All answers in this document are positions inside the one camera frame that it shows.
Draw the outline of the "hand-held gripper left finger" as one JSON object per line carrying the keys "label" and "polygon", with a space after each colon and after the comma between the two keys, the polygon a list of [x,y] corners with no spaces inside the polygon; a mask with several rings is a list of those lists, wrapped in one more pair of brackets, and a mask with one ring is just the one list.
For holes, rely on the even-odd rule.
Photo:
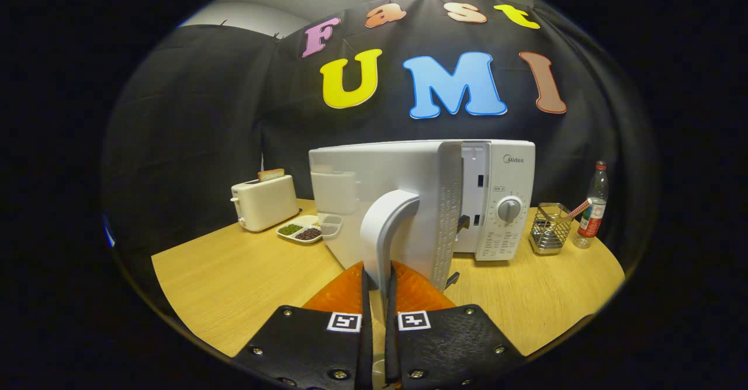
{"label": "hand-held gripper left finger", "polygon": [[296,389],[371,389],[369,278],[355,263],[301,307],[279,306],[233,362]]}

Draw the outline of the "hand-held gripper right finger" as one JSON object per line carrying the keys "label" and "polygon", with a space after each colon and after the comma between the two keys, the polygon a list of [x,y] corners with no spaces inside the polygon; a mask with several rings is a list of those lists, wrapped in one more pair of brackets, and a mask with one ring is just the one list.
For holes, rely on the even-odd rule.
{"label": "hand-held gripper right finger", "polygon": [[387,295],[385,378],[398,389],[492,389],[526,362],[482,307],[454,304],[404,263]]}

